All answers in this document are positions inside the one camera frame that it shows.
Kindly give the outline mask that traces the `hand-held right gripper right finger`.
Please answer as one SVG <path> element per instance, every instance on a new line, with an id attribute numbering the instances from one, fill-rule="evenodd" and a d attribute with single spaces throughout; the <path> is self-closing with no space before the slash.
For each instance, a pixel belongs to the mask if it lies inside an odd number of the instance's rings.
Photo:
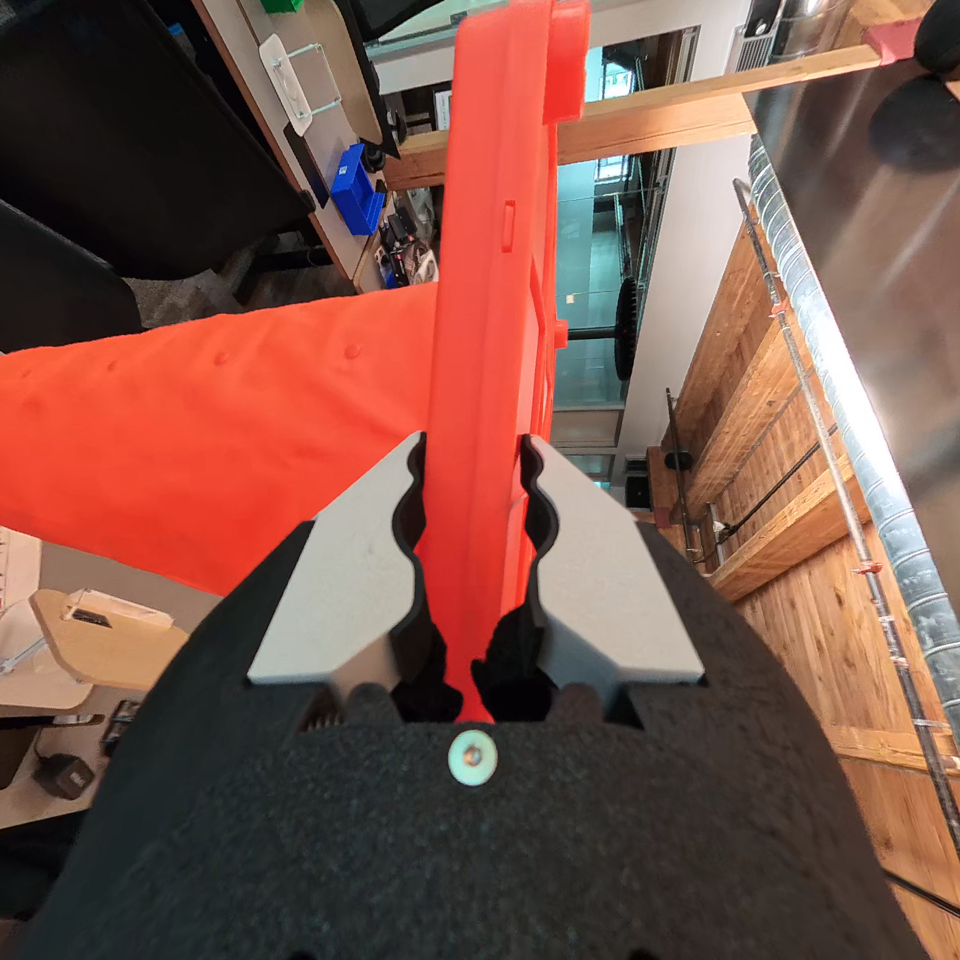
<path id="1" fill-rule="evenodd" d="M 520 449 L 536 667 L 557 688 L 699 683 L 705 667 L 630 512 L 542 437 Z"/>

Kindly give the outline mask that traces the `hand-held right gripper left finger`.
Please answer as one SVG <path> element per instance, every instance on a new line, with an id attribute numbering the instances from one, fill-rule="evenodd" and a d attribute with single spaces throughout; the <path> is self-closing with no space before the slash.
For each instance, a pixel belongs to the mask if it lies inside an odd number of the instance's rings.
<path id="1" fill-rule="evenodd" d="M 393 690 L 434 643 L 423 564 L 426 433 L 404 438 L 314 517 L 247 671 L 258 687 Z"/>

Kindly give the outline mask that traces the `orange cloth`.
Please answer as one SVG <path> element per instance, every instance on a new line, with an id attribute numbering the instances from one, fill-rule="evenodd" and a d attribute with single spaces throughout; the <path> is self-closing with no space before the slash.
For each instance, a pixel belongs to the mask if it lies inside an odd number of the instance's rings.
<path id="1" fill-rule="evenodd" d="M 437 282 L 1 361 L 1 522 L 225 596 L 426 430 Z"/>

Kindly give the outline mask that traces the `orange plastic board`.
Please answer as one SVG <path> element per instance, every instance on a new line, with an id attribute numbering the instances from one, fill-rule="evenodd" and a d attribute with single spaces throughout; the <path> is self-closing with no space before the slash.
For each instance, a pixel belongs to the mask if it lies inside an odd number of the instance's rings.
<path id="1" fill-rule="evenodd" d="M 457 31 L 417 547 L 460 723 L 522 604 L 524 436 L 548 435 L 556 369 L 558 126 L 585 104 L 589 2 L 510 2 Z"/>

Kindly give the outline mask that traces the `black thin ceiling pipe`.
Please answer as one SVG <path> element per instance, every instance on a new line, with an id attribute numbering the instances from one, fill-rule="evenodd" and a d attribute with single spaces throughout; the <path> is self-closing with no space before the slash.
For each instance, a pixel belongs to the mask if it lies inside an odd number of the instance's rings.
<path id="1" fill-rule="evenodd" d="M 669 419 L 669 435 L 671 443 L 671 451 L 666 456 L 665 460 L 668 462 L 668 466 L 672 466 L 675 476 L 676 484 L 678 490 L 677 498 L 677 508 L 679 510 L 680 524 L 682 527 L 682 533 L 684 538 L 684 552 L 686 558 L 694 566 L 702 566 L 703 556 L 702 552 L 695 547 L 693 543 L 693 536 L 690 531 L 690 519 L 687 506 L 687 497 L 686 497 L 686 486 L 685 486 L 685 472 L 692 467 L 693 460 L 690 457 L 690 453 L 682 449 L 678 429 L 675 419 L 675 405 L 674 400 L 671 394 L 671 390 L 666 388 L 666 404 L 668 409 L 668 419 Z"/>

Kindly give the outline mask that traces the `clear plastic holder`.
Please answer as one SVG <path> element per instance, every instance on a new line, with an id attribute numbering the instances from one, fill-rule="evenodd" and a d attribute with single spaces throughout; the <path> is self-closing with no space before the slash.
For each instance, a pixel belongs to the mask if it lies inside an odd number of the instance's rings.
<path id="1" fill-rule="evenodd" d="M 90 588 L 67 594 L 59 616 L 109 629 L 134 627 L 165 632 L 174 626 L 173 617 L 164 611 Z"/>

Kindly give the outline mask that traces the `thin metal ceiling pipe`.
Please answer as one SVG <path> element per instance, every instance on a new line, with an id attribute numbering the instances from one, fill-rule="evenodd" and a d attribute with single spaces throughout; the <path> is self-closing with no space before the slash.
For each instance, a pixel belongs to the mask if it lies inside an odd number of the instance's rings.
<path id="1" fill-rule="evenodd" d="M 855 507 L 848 488 L 848 478 L 834 450 L 834 443 L 825 425 L 817 396 L 810 385 L 807 365 L 798 348 L 794 328 L 788 318 L 789 299 L 781 295 L 782 292 L 778 287 L 774 270 L 771 269 L 771 258 L 764 251 L 760 239 L 761 225 L 758 223 L 757 216 L 751 211 L 751 189 L 747 183 L 739 178 L 733 181 L 733 187 L 772 303 L 771 315 L 778 323 L 787 353 L 797 374 L 799 388 L 826 459 L 827 471 L 831 478 L 830 486 L 846 525 L 847 534 L 854 546 L 858 565 L 853 572 L 866 581 L 874 612 L 886 643 L 889 659 L 894 666 L 896 678 L 906 701 L 926 768 L 939 790 L 950 793 L 951 789 L 947 786 L 948 775 L 950 772 L 958 773 L 958 751 L 944 756 L 939 749 L 935 738 L 935 731 L 939 730 L 939 726 L 927 715 L 923 708 L 916 679 L 898 631 L 897 620 L 892 613 L 883 588 L 882 568 L 877 564 L 876 558 L 870 551 L 858 509 Z"/>

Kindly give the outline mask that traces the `black power adapter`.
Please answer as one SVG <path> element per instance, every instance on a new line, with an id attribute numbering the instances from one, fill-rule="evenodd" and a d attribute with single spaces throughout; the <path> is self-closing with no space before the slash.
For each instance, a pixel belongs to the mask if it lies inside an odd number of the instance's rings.
<path id="1" fill-rule="evenodd" d="M 48 795 L 75 801 L 92 785 L 95 772 L 77 755 L 55 752 L 38 759 L 32 779 Z"/>

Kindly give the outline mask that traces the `blue storage bin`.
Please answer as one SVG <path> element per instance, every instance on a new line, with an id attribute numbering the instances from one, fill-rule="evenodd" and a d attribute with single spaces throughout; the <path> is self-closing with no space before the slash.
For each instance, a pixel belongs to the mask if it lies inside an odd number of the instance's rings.
<path id="1" fill-rule="evenodd" d="M 343 151 L 330 198 L 342 221 L 354 236 L 373 236 L 378 232 L 386 193 L 371 180 L 364 166 L 366 145 L 358 142 Z"/>

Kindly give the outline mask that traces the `black flat pad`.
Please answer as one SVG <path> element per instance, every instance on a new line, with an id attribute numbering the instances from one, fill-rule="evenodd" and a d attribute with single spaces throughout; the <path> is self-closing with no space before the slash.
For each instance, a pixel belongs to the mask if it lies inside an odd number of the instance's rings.
<path id="1" fill-rule="evenodd" d="M 306 143 L 306 139 L 297 132 L 291 122 L 288 122 L 284 127 L 284 137 L 303 174 L 306 176 L 310 190 L 316 198 L 318 208 L 320 210 L 324 209 L 330 201 L 329 187 L 321 172 L 320 166 Z"/>

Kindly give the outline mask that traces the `wooden ceiling beam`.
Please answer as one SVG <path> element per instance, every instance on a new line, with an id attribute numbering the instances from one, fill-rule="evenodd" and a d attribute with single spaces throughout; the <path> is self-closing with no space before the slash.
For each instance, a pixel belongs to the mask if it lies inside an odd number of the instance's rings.
<path id="1" fill-rule="evenodd" d="M 748 94 L 873 69 L 881 63 L 877 51 L 862 44 L 589 102 L 579 119 L 558 125 L 557 161 L 568 165 L 754 134 Z"/>

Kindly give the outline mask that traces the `black panel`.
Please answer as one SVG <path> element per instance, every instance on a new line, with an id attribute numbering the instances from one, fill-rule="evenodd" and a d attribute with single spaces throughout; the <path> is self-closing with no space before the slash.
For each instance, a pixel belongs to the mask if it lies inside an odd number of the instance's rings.
<path id="1" fill-rule="evenodd" d="M 2 2 L 1 194 L 152 281 L 314 210 L 146 2 Z"/>

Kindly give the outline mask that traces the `white ventilation grille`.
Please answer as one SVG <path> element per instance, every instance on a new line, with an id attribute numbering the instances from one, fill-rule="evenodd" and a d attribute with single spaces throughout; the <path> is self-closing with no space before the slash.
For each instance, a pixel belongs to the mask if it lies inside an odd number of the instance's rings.
<path id="1" fill-rule="evenodd" d="M 751 1 L 730 52 L 733 72 L 767 66 L 780 28 L 784 1 Z"/>

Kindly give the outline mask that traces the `black round fixture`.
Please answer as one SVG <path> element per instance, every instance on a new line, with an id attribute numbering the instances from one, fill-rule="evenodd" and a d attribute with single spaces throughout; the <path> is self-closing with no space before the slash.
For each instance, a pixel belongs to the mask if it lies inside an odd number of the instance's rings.
<path id="1" fill-rule="evenodd" d="M 959 1 L 934 1 L 921 19 L 914 59 L 927 72 L 946 75 L 959 66 Z"/>

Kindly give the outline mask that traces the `flat sheet metal duct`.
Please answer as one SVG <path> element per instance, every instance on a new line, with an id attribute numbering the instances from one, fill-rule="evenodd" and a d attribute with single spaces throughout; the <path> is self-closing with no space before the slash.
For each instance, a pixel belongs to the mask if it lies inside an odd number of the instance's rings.
<path id="1" fill-rule="evenodd" d="M 958 593 L 959 103 L 906 59 L 750 96 L 942 581 Z"/>

